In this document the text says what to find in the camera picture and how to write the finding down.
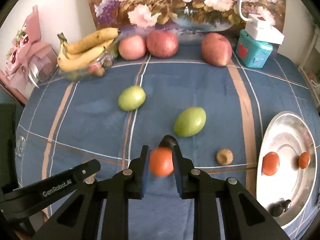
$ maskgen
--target purple flower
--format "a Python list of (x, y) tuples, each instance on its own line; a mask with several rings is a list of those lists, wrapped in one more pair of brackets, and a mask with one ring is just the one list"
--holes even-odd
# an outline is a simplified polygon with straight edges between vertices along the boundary
[(109, 2), (102, 11), (102, 14), (98, 17), (98, 24), (112, 25), (117, 24), (116, 10), (118, 9), (121, 2), (111, 1)]

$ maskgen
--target red heart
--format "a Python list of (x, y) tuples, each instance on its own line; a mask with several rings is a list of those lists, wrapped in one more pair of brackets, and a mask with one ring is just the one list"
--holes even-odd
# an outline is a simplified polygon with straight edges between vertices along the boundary
[(245, 57), (248, 54), (248, 49), (245, 48), (242, 44), (242, 42), (239, 42), (239, 48), (238, 48), (238, 55), (242, 58), (245, 59)]

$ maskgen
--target stainless steel bowl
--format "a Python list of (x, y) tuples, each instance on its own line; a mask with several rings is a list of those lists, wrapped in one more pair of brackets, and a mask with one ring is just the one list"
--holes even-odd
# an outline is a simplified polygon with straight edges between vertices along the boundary
[[(276, 152), (280, 167), (273, 176), (262, 173), (262, 159), (268, 152)], [(309, 152), (309, 167), (300, 169), (298, 158)], [(277, 223), (286, 228), (303, 212), (316, 181), (317, 156), (312, 134), (305, 122), (292, 112), (277, 114), (265, 132), (257, 168), (257, 200), (270, 212), (274, 203), (290, 199), (290, 209), (279, 217)]]

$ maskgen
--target table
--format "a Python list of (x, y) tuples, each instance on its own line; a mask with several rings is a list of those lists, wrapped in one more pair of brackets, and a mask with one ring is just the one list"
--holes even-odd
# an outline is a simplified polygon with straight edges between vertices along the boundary
[[(145, 90), (146, 101), (136, 111), (121, 111), (118, 97), (134, 84)], [(227, 67), (211, 67), (199, 45), (181, 45), (169, 59), (118, 60), (102, 78), (70, 83), (53, 76), (35, 89), (17, 129), (17, 138), (26, 140), (23, 156), (16, 156), (19, 183), (29, 185), (93, 158), (101, 163), (96, 178), (111, 178), (140, 155), (142, 145), (154, 149), (164, 135), (174, 135), (175, 119), (191, 106), (203, 107), (207, 121), (200, 133), (178, 138), (183, 156), (214, 178), (236, 177), (253, 195), (262, 135), (274, 115), (295, 112), (320, 144), (317, 109), (288, 58), (278, 54), (262, 69), (247, 69), (233, 54)], [(216, 162), (223, 148), (234, 153), (230, 166)], [(299, 239), (317, 214), (319, 178), (318, 172), (305, 211), (285, 229), (291, 239)], [(192, 232), (193, 201), (179, 199), (174, 175), (149, 174), (145, 198), (129, 201), (129, 238), (192, 239)]]

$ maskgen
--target plate rim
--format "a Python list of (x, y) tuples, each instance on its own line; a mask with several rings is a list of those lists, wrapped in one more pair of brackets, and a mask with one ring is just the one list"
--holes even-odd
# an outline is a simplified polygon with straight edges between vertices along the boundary
[(260, 147), (259, 158), (258, 158), (258, 166), (257, 166), (257, 181), (256, 181), (256, 199), (257, 199), (257, 201), (259, 202), (259, 200), (258, 200), (258, 194), (257, 194), (257, 193), (258, 193), (257, 188), (258, 188), (258, 182), (259, 182), (260, 177), (261, 177), (261, 172), (262, 172), (262, 160), (263, 160), (263, 158), (260, 158), (260, 156), (261, 156), (260, 154), (261, 154), (261, 149), (262, 149), (263, 144), (266, 143), (265, 135), (270, 131), (271, 127), (272, 127), (273, 124), (276, 122), (276, 120), (279, 119), (279, 118), (280, 118), (281, 116), (283, 116), (283, 115), (292, 115), (292, 116), (294, 116), (295, 118), (298, 118), (298, 119), (305, 125), (305, 127), (307, 128), (307, 130), (308, 130), (308, 132), (309, 132), (309, 134), (310, 134), (310, 136), (311, 136), (311, 138), (312, 138), (312, 143), (313, 143), (313, 147), (314, 147), (314, 151), (315, 151), (315, 156), (316, 156), (316, 170), (315, 170), (315, 176), (314, 176), (314, 178), (313, 178), (313, 183), (312, 183), (311, 191), (310, 191), (310, 194), (309, 194), (309, 196), (308, 196), (308, 198), (307, 198), (306, 203), (303, 205), (302, 209), (301, 209), (300, 212), (295, 216), (295, 218), (293, 218), (289, 223), (281, 226), (282, 229), (284, 229), (284, 228), (288, 227), (289, 225), (291, 225), (291, 224), (302, 214), (302, 212), (305, 210), (306, 206), (308, 205), (309, 200), (310, 200), (310, 198), (311, 198), (311, 194), (312, 194), (312, 192), (313, 192), (313, 189), (314, 189), (314, 186), (315, 186), (315, 183), (316, 183), (317, 166), (318, 166), (316, 144), (315, 144), (315, 140), (314, 140), (314, 138), (313, 138), (313, 135), (312, 135), (312, 133), (311, 133), (308, 125), (305, 123), (305, 121), (303, 121), (303, 120), (301, 119), (300, 116), (298, 116), (298, 115), (297, 115), (296, 113), (294, 113), (294, 112), (291, 112), (291, 111), (282, 111), (282, 112), (279, 112), (278, 114), (276, 114), (276, 115), (271, 119), (271, 121), (270, 121), (270, 123), (269, 123), (269, 125), (268, 125), (268, 127), (267, 127), (267, 129), (266, 129), (266, 131), (265, 131), (265, 133), (264, 133), (264, 135), (263, 135), (263, 139), (262, 139), (262, 143), (261, 143), (261, 147)]

